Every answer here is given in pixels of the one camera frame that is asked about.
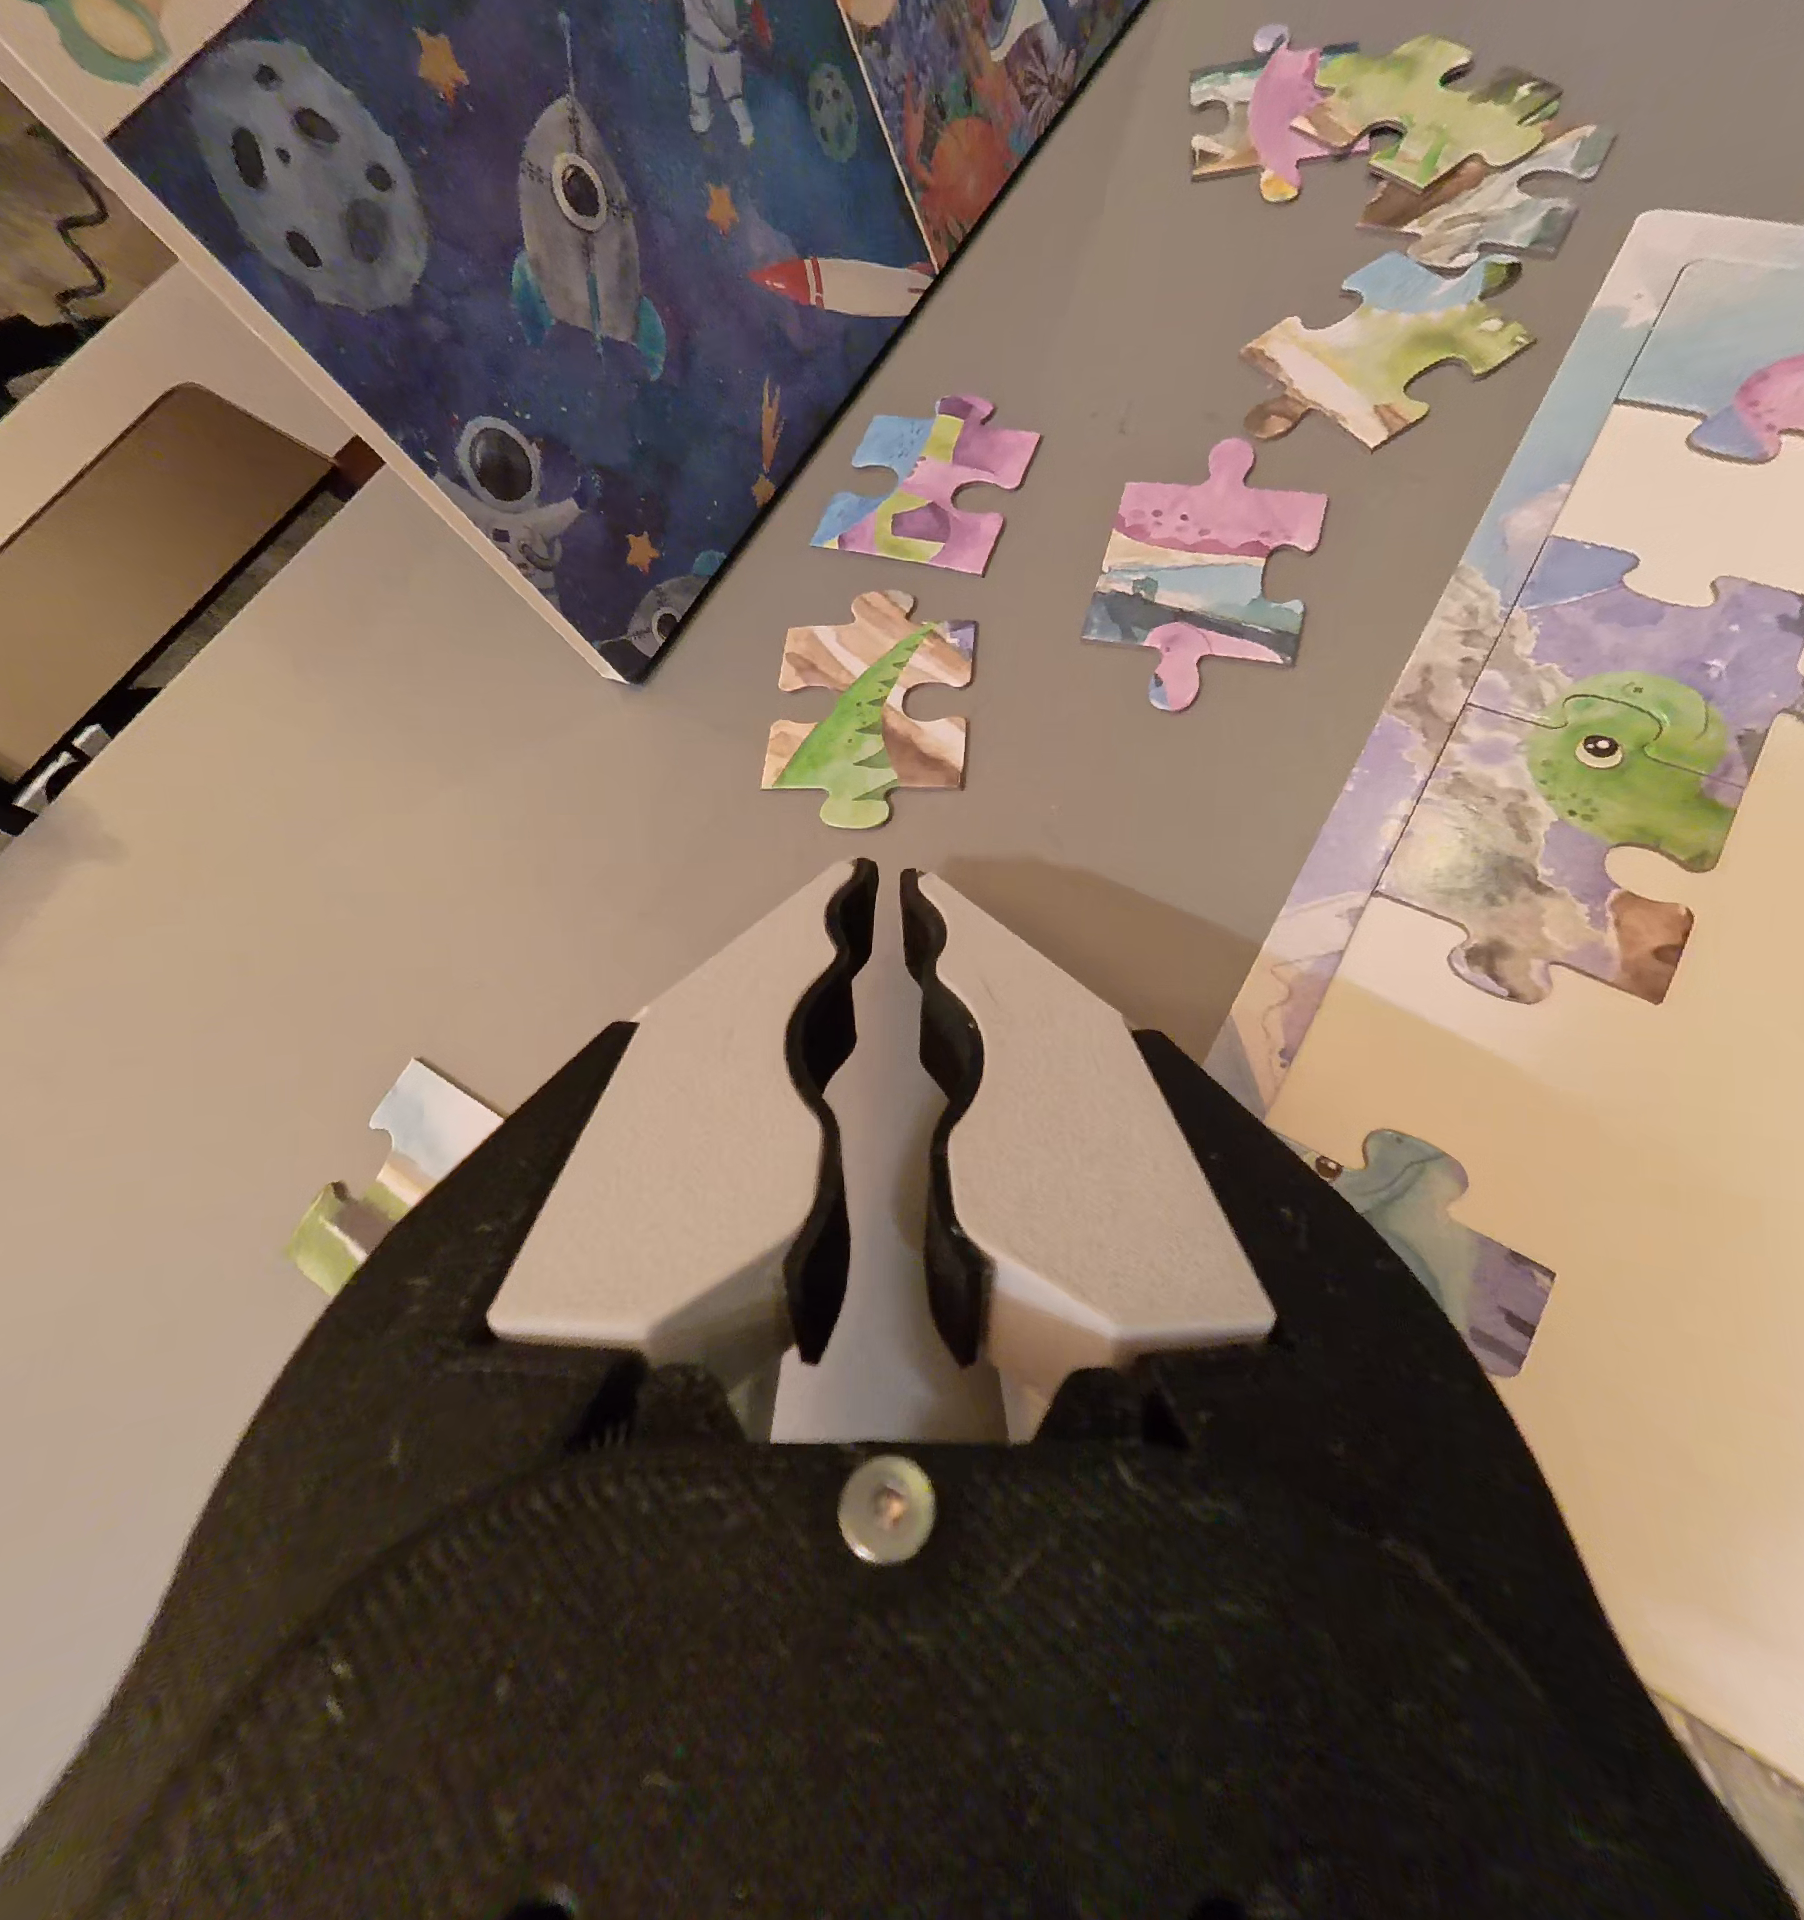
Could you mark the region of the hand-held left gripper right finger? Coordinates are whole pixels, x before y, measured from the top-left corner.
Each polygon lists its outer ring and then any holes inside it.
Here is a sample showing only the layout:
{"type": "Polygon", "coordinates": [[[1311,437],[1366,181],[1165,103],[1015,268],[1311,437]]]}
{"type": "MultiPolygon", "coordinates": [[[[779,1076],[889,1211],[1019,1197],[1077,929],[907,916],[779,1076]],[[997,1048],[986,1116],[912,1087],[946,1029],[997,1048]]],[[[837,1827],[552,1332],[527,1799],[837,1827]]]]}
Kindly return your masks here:
{"type": "Polygon", "coordinates": [[[991,1366],[1009,1444],[1075,1372],[1258,1343],[1274,1304],[1125,1018],[946,877],[899,874],[928,1141],[922,1265],[958,1366],[991,1366]]]}

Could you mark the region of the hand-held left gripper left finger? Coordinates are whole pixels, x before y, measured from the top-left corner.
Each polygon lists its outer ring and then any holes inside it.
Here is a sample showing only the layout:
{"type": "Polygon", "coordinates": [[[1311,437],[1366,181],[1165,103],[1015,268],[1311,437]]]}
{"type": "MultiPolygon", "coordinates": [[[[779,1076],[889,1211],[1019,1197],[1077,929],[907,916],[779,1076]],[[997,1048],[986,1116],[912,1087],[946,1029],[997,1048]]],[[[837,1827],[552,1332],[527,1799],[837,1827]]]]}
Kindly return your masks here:
{"type": "Polygon", "coordinates": [[[823,867],[633,1024],[491,1306],[518,1343],[698,1366],[769,1440],[779,1361],[814,1366],[848,1281],[841,1131],[879,867],[823,867]]]}

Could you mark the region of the green dinosaur head puzzle piece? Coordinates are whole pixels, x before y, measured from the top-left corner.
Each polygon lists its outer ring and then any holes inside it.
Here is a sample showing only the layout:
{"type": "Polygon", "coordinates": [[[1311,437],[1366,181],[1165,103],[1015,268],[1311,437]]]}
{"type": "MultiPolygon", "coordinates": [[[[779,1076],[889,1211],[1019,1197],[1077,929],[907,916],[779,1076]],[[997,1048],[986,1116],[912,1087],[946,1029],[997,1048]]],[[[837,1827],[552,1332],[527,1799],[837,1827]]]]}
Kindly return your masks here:
{"type": "Polygon", "coordinates": [[[1466,707],[1382,871],[1378,896],[1455,925],[1449,966],[1539,1003],[1574,969],[1660,1004],[1690,912],[1607,874],[1613,851],[1708,871],[1737,811],[1723,716],[1690,686],[1614,671],[1539,719],[1466,707]]]}

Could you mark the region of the white jigsaw puzzle board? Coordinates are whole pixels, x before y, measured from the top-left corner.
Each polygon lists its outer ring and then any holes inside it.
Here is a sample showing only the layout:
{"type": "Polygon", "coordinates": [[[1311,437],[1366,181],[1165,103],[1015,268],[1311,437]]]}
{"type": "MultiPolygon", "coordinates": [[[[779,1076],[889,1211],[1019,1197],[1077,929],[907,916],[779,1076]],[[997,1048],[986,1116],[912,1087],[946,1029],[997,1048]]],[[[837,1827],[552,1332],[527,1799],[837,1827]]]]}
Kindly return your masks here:
{"type": "Polygon", "coordinates": [[[1607,853],[1690,912],[1660,1004],[1574,969],[1530,1004],[1488,996],[1449,966],[1455,925],[1378,896],[1545,536],[1633,553],[1661,603],[1804,593],[1804,437],[1737,464],[1620,401],[1707,259],[1804,268],[1804,228],[1633,223],[1210,1070],[1344,1167],[1377,1128],[1440,1146],[1466,1170],[1453,1216],[1555,1271],[1526,1370],[1490,1382],[1640,1680],[1804,1915],[1804,696],[1735,756],[1708,871],[1607,853]]]}

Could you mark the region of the green tail brown puzzle piece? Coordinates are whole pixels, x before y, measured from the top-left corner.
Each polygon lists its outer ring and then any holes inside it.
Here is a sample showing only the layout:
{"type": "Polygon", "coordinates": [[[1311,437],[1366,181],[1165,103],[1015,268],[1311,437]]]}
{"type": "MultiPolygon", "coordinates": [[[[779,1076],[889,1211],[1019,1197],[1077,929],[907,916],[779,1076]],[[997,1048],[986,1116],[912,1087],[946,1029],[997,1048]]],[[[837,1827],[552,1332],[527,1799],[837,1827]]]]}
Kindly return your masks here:
{"type": "Polygon", "coordinates": [[[820,825],[885,828],[895,791],[958,791],[967,719],[918,721],[918,686],[960,691],[976,661],[973,621],[922,621],[907,593],[864,593],[848,621],[795,623],[779,646],[784,694],[829,691],[820,721],[777,719],[761,758],[761,791],[817,791],[820,825]]]}

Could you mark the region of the pink blue striped puzzle piece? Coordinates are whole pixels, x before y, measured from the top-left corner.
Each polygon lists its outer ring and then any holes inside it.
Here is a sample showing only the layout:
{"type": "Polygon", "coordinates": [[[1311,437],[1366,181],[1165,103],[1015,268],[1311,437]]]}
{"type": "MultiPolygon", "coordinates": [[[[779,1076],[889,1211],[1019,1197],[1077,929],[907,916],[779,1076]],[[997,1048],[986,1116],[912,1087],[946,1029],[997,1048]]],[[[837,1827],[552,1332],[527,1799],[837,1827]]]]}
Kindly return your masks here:
{"type": "Polygon", "coordinates": [[[1313,553],[1323,495],[1251,488],[1251,443],[1210,452],[1202,482],[1125,482],[1083,639],[1150,650],[1150,703],[1182,713],[1202,661],[1296,663],[1302,603],[1263,594],[1279,550],[1313,553]]]}

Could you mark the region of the lavender green patch puzzle piece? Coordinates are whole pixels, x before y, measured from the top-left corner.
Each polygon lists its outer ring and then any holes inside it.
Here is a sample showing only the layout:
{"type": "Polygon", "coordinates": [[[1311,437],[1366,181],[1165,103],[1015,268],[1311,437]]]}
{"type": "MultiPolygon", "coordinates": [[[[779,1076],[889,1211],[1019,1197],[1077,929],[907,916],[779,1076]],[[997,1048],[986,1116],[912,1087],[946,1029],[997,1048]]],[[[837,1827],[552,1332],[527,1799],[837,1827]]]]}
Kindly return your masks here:
{"type": "Polygon", "coordinates": [[[1545,536],[1477,700],[1558,721],[1574,686],[1660,700],[1676,684],[1719,716],[1726,756],[1753,756],[1804,696],[1804,593],[1719,576],[1707,603],[1661,603],[1631,588],[1633,566],[1626,550],[1545,536]]]}

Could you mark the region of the sky meadow puzzle piece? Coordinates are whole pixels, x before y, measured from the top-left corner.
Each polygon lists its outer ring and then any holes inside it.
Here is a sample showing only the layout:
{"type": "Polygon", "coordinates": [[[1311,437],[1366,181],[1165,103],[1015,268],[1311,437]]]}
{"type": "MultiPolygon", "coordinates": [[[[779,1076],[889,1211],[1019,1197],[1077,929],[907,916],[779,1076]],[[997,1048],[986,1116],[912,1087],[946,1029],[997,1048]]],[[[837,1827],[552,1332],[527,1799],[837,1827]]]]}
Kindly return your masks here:
{"type": "Polygon", "coordinates": [[[388,1141],[383,1167],[363,1192],[345,1183],[318,1186],[287,1243],[291,1265],[335,1301],[383,1236],[500,1123],[500,1112],[437,1066],[410,1059],[371,1116],[371,1128],[388,1141]]]}

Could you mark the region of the teal purple puzzle piece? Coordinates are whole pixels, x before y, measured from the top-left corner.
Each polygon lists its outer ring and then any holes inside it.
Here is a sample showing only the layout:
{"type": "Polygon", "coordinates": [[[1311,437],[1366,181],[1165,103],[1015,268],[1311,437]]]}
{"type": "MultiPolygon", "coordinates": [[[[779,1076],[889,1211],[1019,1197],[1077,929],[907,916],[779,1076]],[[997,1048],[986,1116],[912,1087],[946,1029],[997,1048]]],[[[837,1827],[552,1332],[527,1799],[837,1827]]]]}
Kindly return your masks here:
{"type": "Polygon", "coordinates": [[[1555,1271],[1453,1216],[1466,1193],[1453,1153],[1395,1128],[1366,1136],[1362,1167],[1286,1142],[1378,1231],[1490,1381],[1526,1370],[1555,1271]]]}

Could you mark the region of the blue purple yellow puzzle piece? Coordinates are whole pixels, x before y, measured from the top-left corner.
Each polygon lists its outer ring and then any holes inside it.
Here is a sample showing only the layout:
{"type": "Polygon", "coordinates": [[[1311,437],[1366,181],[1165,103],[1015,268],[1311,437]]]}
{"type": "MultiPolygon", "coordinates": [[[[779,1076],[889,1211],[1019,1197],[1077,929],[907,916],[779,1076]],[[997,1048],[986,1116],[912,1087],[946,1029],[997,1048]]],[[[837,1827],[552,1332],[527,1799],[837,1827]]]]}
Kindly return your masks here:
{"type": "Polygon", "coordinates": [[[958,495],[1015,491],[1040,448],[1038,432],[991,426],[991,415],[985,395],[940,395],[928,419],[872,419],[853,464],[889,467],[893,488],[881,498],[835,495],[809,546],[981,576],[1006,518],[967,511],[958,495]]]}

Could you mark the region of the brown chair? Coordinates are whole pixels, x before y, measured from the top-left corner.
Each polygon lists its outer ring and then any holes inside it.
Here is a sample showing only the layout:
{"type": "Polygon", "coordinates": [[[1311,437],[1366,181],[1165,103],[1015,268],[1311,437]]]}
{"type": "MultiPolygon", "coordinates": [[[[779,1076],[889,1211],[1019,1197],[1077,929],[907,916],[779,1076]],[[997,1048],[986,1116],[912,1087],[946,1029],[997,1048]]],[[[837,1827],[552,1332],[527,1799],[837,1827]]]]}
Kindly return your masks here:
{"type": "Polygon", "coordinates": [[[153,401],[0,546],[0,853],[140,713],[138,677],[335,456],[198,386],[153,401]]]}

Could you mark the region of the green blue white puzzle piece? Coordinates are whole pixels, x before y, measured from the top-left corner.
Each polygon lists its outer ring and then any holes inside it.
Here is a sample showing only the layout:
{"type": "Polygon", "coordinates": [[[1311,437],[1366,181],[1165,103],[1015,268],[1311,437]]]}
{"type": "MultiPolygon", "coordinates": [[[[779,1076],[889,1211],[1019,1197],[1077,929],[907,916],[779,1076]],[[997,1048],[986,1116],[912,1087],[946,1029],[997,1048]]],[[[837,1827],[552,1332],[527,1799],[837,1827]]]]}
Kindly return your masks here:
{"type": "Polygon", "coordinates": [[[1242,358],[1274,380],[1246,415],[1246,437],[1270,443],[1308,415],[1337,421],[1366,448],[1382,448],[1425,415],[1409,386],[1458,363],[1484,379],[1530,350],[1530,332],[1490,304],[1521,277],[1510,259],[1484,259],[1455,277],[1409,253],[1378,253],[1344,280],[1357,310],[1330,326],[1296,317],[1255,333],[1242,358]]]}

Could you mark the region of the space ocean print puzzle box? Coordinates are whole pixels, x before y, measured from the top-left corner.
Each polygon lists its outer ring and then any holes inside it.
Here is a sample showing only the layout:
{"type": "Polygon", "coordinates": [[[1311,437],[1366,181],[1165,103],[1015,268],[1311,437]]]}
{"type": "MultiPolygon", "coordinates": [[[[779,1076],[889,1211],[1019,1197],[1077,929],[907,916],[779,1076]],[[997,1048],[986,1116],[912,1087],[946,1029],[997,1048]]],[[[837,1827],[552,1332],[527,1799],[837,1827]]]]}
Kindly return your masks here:
{"type": "Polygon", "coordinates": [[[1136,5],[0,5],[639,686],[1136,5]]]}

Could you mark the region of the pink dinosaur head puzzle piece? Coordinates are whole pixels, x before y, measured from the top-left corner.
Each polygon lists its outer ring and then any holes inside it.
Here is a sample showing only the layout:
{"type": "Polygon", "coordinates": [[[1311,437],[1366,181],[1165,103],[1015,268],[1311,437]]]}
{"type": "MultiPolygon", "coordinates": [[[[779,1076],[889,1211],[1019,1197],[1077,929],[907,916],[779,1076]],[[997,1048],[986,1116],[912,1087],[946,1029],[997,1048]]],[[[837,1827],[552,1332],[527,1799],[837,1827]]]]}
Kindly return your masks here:
{"type": "Polygon", "coordinates": [[[1620,401],[1690,419],[1688,452],[1772,462],[1804,437],[1804,268],[1685,265],[1620,401]]]}

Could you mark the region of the pink grey puzzle piece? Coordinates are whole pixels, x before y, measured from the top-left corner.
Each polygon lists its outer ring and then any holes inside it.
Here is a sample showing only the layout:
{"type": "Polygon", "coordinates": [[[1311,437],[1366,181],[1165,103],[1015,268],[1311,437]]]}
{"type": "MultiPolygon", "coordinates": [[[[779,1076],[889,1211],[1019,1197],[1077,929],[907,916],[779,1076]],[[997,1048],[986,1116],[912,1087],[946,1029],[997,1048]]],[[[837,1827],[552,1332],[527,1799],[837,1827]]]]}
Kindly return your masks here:
{"type": "Polygon", "coordinates": [[[1292,49],[1286,27],[1265,27],[1242,61],[1210,61],[1188,75],[1190,108],[1224,108],[1224,122],[1190,135],[1190,177],[1255,174],[1265,202],[1299,196],[1299,167],[1344,149],[1299,132],[1322,103],[1319,68],[1357,52],[1354,41],[1292,49]]]}

